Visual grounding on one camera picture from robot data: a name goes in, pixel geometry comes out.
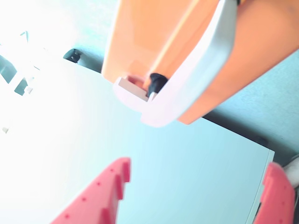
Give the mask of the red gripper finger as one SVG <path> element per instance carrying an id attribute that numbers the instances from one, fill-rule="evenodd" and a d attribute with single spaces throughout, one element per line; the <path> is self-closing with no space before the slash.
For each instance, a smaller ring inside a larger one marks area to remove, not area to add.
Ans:
<path id="1" fill-rule="evenodd" d="M 128 157 L 105 168 L 53 221 L 53 224 L 114 224 L 125 184 L 130 181 Z"/>
<path id="2" fill-rule="evenodd" d="M 283 168 L 271 162 L 263 180 L 261 206 L 255 224 L 292 224 L 295 207 L 295 191 Z"/>

